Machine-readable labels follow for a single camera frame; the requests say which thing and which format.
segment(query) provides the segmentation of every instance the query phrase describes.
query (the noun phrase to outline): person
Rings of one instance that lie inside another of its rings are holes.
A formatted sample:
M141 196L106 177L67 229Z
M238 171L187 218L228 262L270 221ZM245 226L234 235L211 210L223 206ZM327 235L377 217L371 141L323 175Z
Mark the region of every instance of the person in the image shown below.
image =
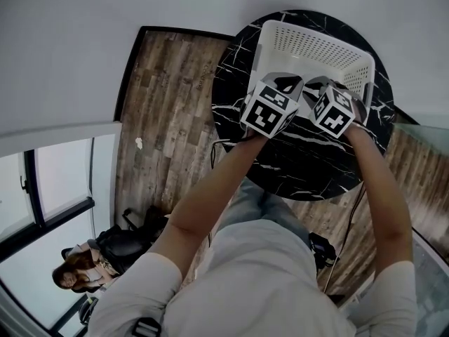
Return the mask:
M308 232L293 212L244 180L267 141L255 136L236 144L180 200L156 243L95 307L90 336L131 336L143 317L169 337L413 336L417 306L406 201L371 137L357 126L345 135L365 182L377 248L375 281L352 315L346 318L319 290ZM195 253L240 184L196 280L180 291ZM134 335L145 336L137 329Z
M61 289L78 291L102 286L111 282L114 275L117 275L114 268L86 242L69 252L64 263L53 271L52 278Z

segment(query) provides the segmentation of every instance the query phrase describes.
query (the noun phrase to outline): woman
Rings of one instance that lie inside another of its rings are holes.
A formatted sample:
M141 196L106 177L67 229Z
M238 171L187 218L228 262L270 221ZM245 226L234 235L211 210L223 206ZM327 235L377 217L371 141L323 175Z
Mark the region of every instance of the woman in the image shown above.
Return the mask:
M116 274L113 269L105 267L107 265L96 250L86 249L71 253L65 262L53 271L53 281L61 289L74 291L99 287L111 282Z

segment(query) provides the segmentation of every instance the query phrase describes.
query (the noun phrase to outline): white t-shirt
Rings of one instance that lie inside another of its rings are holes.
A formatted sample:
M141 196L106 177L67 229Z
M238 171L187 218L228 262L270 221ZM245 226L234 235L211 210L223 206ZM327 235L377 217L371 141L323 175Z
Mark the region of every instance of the white t-shirt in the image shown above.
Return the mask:
M90 336L130 336L141 317L160 322L161 335L168 337L410 337L415 332L412 263L384 270L349 321L319 290L306 244L270 220L219 231L197 279L179 291L181 283L174 263L146 253L95 306Z

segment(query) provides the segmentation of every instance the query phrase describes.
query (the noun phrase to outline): round table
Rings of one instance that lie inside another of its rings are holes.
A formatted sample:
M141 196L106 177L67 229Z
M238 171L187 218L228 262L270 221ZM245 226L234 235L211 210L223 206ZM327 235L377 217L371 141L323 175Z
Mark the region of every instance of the round table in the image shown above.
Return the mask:
M329 15L280 11L249 24L231 41L218 63L212 89L212 112L220 138L239 139L241 103L247 94L251 67L262 25L279 20L346 41L375 60L375 87L367 131L384 154L393 129L394 102L387 72L370 44L354 29ZM226 151L232 144L224 144ZM362 180L349 141L333 138L308 119L295 117L286 130L269 140L248 177L268 192L288 199L317 201L341 195Z

